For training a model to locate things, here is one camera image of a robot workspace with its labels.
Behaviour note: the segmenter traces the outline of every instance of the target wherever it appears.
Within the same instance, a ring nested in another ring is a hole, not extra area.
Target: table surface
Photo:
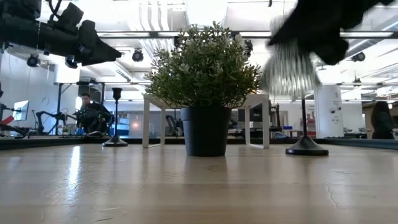
[[[0,151],[2,223],[396,223],[398,151],[99,144]]]

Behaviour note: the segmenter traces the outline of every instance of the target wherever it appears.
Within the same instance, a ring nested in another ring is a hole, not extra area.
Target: woman
[[[374,128],[372,139],[394,139],[394,135],[392,135],[394,125],[387,102],[379,101],[376,103],[371,121]]]

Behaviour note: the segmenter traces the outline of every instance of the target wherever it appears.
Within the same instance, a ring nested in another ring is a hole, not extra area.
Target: blue object
[[[76,130],[76,135],[84,135],[85,134],[85,130],[83,128],[78,128]]]

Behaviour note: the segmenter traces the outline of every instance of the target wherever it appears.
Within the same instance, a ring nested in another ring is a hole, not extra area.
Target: black lamp base
[[[320,147],[310,137],[301,137],[292,147],[286,149],[287,155],[328,156],[329,150]]]
[[[104,147],[126,147],[128,146],[128,143],[120,139],[118,135],[114,135],[111,139],[108,141],[102,143],[102,146]]]

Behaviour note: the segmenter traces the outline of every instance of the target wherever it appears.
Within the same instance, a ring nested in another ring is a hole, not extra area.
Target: person
[[[372,139],[394,139],[394,124],[391,119],[388,103],[379,101],[374,106],[371,118],[374,132]]]
[[[81,108],[77,117],[77,126],[83,128],[85,133],[99,131],[107,132],[107,122],[111,119],[111,113],[101,104],[91,100],[88,93],[81,94]]]

